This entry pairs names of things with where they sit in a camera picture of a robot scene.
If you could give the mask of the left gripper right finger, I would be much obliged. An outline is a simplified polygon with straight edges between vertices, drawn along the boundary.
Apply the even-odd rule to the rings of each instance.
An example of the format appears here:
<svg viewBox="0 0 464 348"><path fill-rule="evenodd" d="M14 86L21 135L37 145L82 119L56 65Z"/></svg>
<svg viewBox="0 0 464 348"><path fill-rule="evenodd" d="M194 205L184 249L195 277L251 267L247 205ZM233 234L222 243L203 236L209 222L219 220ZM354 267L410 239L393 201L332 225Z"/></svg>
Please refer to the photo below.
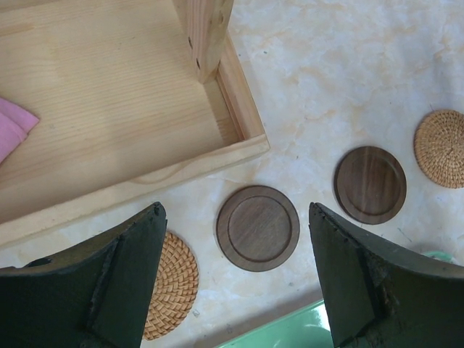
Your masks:
<svg viewBox="0 0 464 348"><path fill-rule="evenodd" d="M418 254L321 203L309 228L335 347L462 347L463 267Z"/></svg>

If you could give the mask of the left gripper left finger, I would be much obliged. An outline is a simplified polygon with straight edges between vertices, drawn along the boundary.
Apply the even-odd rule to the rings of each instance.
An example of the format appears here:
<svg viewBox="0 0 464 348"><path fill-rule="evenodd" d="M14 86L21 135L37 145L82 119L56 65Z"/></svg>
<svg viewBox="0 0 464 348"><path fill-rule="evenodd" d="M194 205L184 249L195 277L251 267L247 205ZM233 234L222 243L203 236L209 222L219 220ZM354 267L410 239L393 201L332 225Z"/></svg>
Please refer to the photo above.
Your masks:
<svg viewBox="0 0 464 348"><path fill-rule="evenodd" d="M139 347L162 245L165 208L21 268L1 269L3 347Z"/></svg>

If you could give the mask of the woven rattan coaster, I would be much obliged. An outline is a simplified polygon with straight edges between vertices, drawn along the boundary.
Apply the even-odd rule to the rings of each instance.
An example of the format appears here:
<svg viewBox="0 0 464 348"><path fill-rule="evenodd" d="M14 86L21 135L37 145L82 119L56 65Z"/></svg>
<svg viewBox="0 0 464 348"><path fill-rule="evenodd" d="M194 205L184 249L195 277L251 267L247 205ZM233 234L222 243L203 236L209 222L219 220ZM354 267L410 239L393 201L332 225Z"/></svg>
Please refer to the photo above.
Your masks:
<svg viewBox="0 0 464 348"><path fill-rule="evenodd" d="M152 341L176 329L193 307L198 288L199 269L194 253L183 239L168 231L143 339Z"/></svg>

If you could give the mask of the dark brown wooden coaster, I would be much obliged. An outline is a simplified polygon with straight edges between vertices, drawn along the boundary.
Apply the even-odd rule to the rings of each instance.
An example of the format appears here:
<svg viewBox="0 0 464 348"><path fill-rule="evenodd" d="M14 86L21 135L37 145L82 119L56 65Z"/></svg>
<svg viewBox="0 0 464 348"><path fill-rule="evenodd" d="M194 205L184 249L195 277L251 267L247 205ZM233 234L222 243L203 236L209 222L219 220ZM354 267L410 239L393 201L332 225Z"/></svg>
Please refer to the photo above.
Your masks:
<svg viewBox="0 0 464 348"><path fill-rule="evenodd" d="M407 180L391 153L377 146L360 146L340 159L333 189L348 216L359 223L379 225L402 209Z"/></svg>

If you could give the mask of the dark reddish wooden coaster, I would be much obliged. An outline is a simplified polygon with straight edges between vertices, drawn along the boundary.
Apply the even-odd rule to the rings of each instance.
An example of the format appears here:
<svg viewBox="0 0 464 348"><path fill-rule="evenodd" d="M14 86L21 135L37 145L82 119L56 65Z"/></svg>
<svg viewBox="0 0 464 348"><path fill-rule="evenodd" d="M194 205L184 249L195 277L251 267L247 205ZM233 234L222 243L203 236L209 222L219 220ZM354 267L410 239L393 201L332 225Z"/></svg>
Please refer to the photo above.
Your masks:
<svg viewBox="0 0 464 348"><path fill-rule="evenodd" d="M233 192L216 221L216 238L225 257L249 272L282 265L296 249L299 216L281 191L262 185Z"/></svg>

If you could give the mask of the light woven coaster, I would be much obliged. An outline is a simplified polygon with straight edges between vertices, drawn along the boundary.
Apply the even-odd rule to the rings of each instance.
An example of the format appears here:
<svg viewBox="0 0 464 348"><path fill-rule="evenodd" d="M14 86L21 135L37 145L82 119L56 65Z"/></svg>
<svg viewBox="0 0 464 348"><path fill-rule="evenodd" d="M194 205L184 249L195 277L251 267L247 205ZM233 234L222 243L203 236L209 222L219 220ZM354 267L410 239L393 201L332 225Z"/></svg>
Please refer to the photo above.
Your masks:
<svg viewBox="0 0 464 348"><path fill-rule="evenodd" d="M449 189L463 187L463 114L441 109L426 115L413 141L415 158L425 176Z"/></svg>

